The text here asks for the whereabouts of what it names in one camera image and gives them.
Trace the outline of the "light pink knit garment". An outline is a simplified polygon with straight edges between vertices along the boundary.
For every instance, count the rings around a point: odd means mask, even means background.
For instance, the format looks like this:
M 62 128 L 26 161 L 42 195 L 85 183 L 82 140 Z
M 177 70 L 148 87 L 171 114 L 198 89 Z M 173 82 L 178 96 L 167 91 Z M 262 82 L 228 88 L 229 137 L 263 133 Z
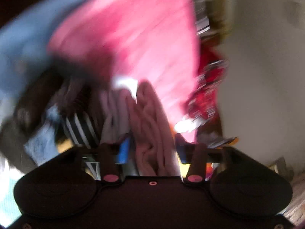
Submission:
M 142 176 L 179 176 L 170 125 L 153 86 L 141 82 L 136 97 L 128 89 L 101 91 L 105 118 L 101 142 L 117 143 L 128 133 L 135 141 L 134 159 Z

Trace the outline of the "red patterned cloth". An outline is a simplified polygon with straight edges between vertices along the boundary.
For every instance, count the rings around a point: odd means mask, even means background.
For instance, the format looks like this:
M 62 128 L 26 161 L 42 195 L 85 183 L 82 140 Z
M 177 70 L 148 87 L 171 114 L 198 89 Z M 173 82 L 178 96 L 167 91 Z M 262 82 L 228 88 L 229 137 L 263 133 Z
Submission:
M 211 48 L 202 49 L 197 69 L 197 86 L 186 102 L 192 119 L 211 122 L 218 116 L 217 93 L 228 69 L 228 62 Z

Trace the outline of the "striped black white garment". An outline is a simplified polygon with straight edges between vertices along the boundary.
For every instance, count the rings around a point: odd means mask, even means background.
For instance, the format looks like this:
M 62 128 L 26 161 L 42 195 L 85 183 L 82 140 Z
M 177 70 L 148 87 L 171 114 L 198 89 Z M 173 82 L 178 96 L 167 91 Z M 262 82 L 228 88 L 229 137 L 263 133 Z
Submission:
M 75 112 L 70 116 L 63 116 L 61 121 L 66 136 L 74 145 L 83 145 L 88 149 L 99 145 L 100 134 L 88 113 Z

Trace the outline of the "pink cartoon blanket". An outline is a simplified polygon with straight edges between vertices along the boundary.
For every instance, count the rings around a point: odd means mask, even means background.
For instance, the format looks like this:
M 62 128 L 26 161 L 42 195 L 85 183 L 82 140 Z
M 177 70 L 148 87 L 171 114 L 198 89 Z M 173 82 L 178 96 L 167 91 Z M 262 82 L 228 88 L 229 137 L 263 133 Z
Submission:
M 97 77 L 149 81 L 170 124 L 194 140 L 185 108 L 199 62 L 192 0 L 89 0 L 60 24 L 48 49 Z

